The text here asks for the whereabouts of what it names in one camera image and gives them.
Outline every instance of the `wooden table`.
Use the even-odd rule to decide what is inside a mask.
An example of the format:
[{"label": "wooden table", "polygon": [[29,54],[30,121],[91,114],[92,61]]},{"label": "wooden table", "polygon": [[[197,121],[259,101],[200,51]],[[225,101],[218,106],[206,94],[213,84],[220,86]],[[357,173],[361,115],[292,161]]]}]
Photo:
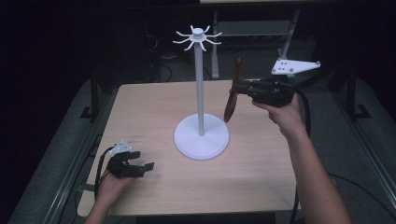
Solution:
[{"label": "wooden table", "polygon": [[[204,82],[205,113],[222,119],[230,88],[228,80]],[[195,161],[178,151],[174,131],[180,121],[197,113],[196,102],[195,82],[120,87],[87,183],[94,183],[99,155],[121,139],[141,151],[133,164],[154,161],[155,166],[124,192],[109,214],[290,210],[295,178],[288,145],[267,112],[239,95],[227,123],[228,146],[214,159]],[[78,214],[87,216],[93,203],[93,192],[84,190]]]}]

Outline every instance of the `black cable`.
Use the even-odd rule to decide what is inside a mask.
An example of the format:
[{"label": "black cable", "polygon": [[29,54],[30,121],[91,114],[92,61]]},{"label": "black cable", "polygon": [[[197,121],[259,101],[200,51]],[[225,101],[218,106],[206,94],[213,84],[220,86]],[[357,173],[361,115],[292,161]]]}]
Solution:
[{"label": "black cable", "polygon": [[98,194],[99,186],[100,186],[100,174],[102,172],[102,166],[103,166],[103,161],[105,160],[105,156],[109,150],[111,150],[113,147],[110,147],[105,150],[105,152],[100,156],[99,164],[98,164],[98,169],[96,172],[96,178],[95,178],[95,185],[94,185],[94,198],[96,200],[96,196]]},{"label": "black cable", "polygon": [[350,180],[350,179],[347,179],[347,178],[345,178],[345,177],[342,177],[342,176],[340,176],[340,175],[334,175],[334,174],[331,174],[331,173],[328,173],[328,175],[333,176],[333,177],[338,178],[338,179],[345,180],[346,182],[348,182],[348,183],[354,185],[355,187],[357,187],[358,189],[361,189],[361,190],[362,190],[363,192],[365,192],[367,195],[369,195],[370,197],[372,197],[377,203],[379,203],[379,205],[380,205],[383,209],[385,209],[385,211],[387,211],[387,212],[389,213],[389,215],[390,215],[393,219],[395,219],[395,221],[396,221],[396,216],[393,215],[393,213],[392,213],[383,203],[381,203],[381,202],[374,196],[374,194],[371,193],[369,190],[365,189],[365,188],[362,187],[360,184],[358,184],[358,183],[356,183],[356,182],[354,182],[354,181],[352,181],[352,180]]},{"label": "black cable", "polygon": [[[304,114],[305,114],[305,130],[306,133],[308,134],[308,137],[311,137],[311,111],[309,109],[309,103],[308,103],[308,99],[306,98],[304,92],[297,86],[294,85],[292,83],[280,83],[283,86],[288,86],[294,89],[295,92],[297,92],[297,94],[301,97],[302,101],[303,101],[303,105],[304,105]],[[298,209],[298,204],[300,203],[300,199],[298,197],[298,189],[296,186],[296,190],[295,190],[295,195],[294,195],[294,205],[293,205],[293,209],[291,212],[291,216],[290,216],[290,224],[293,224],[296,221],[296,217],[297,217],[297,209]]]},{"label": "black cable", "polygon": [[160,66],[162,66],[162,67],[164,67],[164,68],[169,70],[169,77],[166,80],[163,80],[163,77],[161,77],[161,73],[158,72],[159,73],[158,76],[159,76],[160,82],[168,82],[173,76],[173,71],[172,71],[172,69],[170,67],[164,65],[163,63],[161,63]]}]

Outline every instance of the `white vertical pole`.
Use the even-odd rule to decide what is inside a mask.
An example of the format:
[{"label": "white vertical pole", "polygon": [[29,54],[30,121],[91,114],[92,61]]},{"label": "white vertical pole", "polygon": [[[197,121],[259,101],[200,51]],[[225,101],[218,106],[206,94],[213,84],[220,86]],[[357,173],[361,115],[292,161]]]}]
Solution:
[{"label": "white vertical pole", "polygon": [[204,78],[202,49],[200,43],[194,43],[195,76],[197,84],[198,125],[199,135],[204,136]]},{"label": "white vertical pole", "polygon": [[288,28],[288,33],[286,34],[285,46],[283,47],[282,54],[280,55],[281,59],[288,59],[288,56],[286,56],[286,54],[288,53],[289,45],[290,45],[291,39],[293,38],[294,29],[296,27],[299,15],[300,15],[300,9],[299,8],[295,9],[294,13],[293,13],[293,18],[291,19],[291,22],[290,22],[290,25]]}]

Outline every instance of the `person's right hand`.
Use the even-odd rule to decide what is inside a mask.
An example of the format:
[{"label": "person's right hand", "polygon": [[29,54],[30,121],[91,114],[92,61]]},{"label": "person's right hand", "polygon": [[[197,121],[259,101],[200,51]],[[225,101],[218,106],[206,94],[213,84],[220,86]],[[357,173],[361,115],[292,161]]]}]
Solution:
[{"label": "person's right hand", "polygon": [[296,93],[294,93],[291,103],[282,107],[264,105],[254,101],[252,103],[258,108],[267,110],[268,117],[279,126],[280,131],[286,137],[305,129]]}]

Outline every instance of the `white triangular tracker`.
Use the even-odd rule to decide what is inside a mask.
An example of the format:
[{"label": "white triangular tracker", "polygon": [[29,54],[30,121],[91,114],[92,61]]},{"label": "white triangular tracker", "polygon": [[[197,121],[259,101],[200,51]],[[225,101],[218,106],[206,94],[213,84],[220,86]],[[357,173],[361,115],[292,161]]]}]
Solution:
[{"label": "white triangular tracker", "polygon": [[272,70],[272,75],[288,75],[294,77],[294,74],[305,72],[320,67],[320,62],[308,63],[286,59],[277,59]]},{"label": "white triangular tracker", "polygon": [[121,152],[126,152],[126,151],[131,151],[132,147],[131,145],[128,144],[125,140],[121,140],[118,144],[116,144],[109,152],[108,154],[114,155],[117,153]]}]

